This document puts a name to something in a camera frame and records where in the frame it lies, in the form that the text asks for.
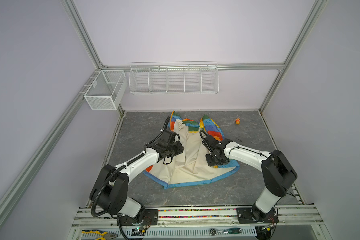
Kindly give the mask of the multicolour patchwork jacket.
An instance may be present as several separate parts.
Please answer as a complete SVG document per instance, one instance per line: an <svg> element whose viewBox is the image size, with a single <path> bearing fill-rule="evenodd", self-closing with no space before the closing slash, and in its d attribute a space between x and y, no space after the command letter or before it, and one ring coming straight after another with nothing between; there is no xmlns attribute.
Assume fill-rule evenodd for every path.
<svg viewBox="0 0 360 240"><path fill-rule="evenodd" d="M208 149L202 144L199 131L206 131L218 141L225 139L221 128L208 115L203 115L199 121L193 121L184 119L173 111L168 127L180 135L180 142L185 150L173 159L165 159L170 163L155 164L143 171L145 176L164 189L210 184L225 179L240 169L236 160L222 166L208 165Z"/></svg>

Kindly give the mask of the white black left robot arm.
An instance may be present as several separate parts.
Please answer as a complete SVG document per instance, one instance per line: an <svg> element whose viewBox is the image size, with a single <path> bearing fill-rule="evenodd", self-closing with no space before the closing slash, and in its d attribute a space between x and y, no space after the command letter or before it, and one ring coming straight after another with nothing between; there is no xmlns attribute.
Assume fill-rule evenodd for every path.
<svg viewBox="0 0 360 240"><path fill-rule="evenodd" d="M116 166L105 165L91 190L91 215L128 216L141 222L145 207L128 197L129 183L147 168L165 159L172 159L184 151L180 135L162 130L158 137L145 145L145 150Z"/></svg>

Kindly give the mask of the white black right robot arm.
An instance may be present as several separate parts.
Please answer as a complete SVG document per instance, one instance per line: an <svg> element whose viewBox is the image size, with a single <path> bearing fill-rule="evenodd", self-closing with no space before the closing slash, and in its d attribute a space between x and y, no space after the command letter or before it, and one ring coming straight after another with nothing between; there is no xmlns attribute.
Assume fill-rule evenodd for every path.
<svg viewBox="0 0 360 240"><path fill-rule="evenodd" d="M251 166L263 175L265 188L252 205L237 209L240 224L276 224L279 222L275 205L287 195L298 175L286 156L279 150L264 152L239 145L224 139L216 140L205 131L200 131L202 144L208 149L207 164L223 166L231 160Z"/></svg>

